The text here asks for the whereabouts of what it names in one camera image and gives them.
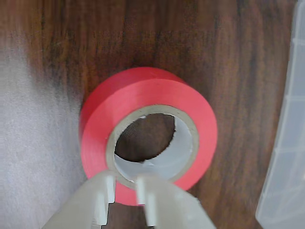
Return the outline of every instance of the wood grain surface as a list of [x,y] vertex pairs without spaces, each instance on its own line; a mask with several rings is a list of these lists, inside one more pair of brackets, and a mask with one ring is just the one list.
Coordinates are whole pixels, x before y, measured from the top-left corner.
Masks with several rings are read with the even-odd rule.
[[[218,229],[261,228],[255,210],[282,105],[295,3],[2,0],[1,228],[40,229],[85,181],[81,105],[106,78],[136,66],[168,70],[208,100],[218,145],[190,193]],[[125,133],[117,153],[155,156],[172,132],[172,119],[152,117]],[[139,141],[144,134],[151,141]],[[104,228],[145,227],[143,208],[110,205]]]

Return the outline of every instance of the tape roll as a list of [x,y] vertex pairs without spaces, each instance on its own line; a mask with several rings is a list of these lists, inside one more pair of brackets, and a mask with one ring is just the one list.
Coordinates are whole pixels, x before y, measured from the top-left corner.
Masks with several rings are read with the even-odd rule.
[[[114,154],[120,134],[138,118],[162,113],[175,118],[169,146],[143,163]],[[156,173],[184,190],[209,167],[217,143],[217,124],[208,102],[170,72],[132,68],[101,83],[88,97],[80,118],[81,160],[88,178],[111,169],[117,173],[115,201],[136,205],[133,179]]]

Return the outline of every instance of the red tape roll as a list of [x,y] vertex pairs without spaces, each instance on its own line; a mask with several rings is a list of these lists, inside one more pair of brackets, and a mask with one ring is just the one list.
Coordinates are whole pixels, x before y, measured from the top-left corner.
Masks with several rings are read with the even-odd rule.
[[[88,178],[109,169],[106,151],[114,128],[131,113],[156,104],[186,113],[194,123],[194,133],[198,134],[194,160],[174,183],[188,190],[201,178],[216,148],[215,115],[208,102],[180,78],[150,67],[128,69],[113,75],[101,83],[85,102],[81,110],[80,138],[81,159]],[[118,180],[115,201],[137,205],[135,190]]]

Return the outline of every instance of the clear plastic container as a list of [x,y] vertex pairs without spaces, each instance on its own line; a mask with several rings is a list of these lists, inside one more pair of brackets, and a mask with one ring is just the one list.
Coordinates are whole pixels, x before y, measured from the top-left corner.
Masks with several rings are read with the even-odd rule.
[[280,122],[256,218],[264,229],[305,229],[305,0],[295,8]]

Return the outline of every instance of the transparent plastic case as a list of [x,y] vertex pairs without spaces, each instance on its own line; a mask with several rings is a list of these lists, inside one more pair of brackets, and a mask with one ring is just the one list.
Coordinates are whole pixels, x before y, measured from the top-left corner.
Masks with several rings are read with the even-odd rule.
[[256,218],[264,229],[305,229],[305,0],[295,7],[285,95]]

